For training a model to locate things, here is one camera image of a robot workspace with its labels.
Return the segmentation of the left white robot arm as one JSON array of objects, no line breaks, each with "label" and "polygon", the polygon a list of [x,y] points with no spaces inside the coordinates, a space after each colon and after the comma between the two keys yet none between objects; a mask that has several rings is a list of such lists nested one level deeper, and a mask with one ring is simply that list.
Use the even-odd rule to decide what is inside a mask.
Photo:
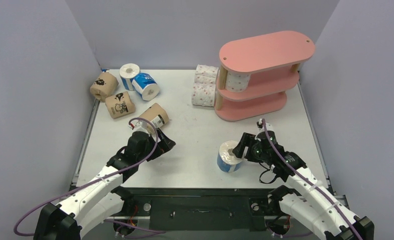
[{"label": "left white robot arm", "polygon": [[48,203],[42,208],[33,238],[79,240],[108,217],[130,214],[135,201],[122,184],[138,171],[140,162],[154,160],[175,145],[159,128],[155,136],[133,132],[127,145],[89,183],[57,205]]}]

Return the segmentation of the brown roll with barcode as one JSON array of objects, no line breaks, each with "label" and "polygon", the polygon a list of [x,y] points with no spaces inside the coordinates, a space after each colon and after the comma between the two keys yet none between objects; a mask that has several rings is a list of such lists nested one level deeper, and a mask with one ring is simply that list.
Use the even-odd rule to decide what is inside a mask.
[{"label": "brown roll with barcode", "polygon": [[156,128],[161,128],[170,121],[167,112],[158,103],[152,104],[139,117],[150,121]]}]

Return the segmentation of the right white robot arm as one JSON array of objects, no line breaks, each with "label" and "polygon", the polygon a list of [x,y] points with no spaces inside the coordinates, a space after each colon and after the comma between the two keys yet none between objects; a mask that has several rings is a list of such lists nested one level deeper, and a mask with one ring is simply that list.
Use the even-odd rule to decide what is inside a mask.
[{"label": "right white robot arm", "polygon": [[289,215],[322,240],[372,240],[374,224],[338,201],[296,153],[285,151],[273,131],[244,133],[231,156],[270,167],[284,184],[267,197],[267,210]]}]

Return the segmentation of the blue paper roll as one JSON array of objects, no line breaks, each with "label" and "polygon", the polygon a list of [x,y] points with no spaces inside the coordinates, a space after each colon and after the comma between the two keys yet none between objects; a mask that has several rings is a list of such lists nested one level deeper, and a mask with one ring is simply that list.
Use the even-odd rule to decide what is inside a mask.
[{"label": "blue paper roll", "polygon": [[221,171],[232,173],[238,171],[242,166],[243,159],[237,158],[232,152],[237,145],[238,142],[235,140],[229,140],[220,145],[217,165]]}]

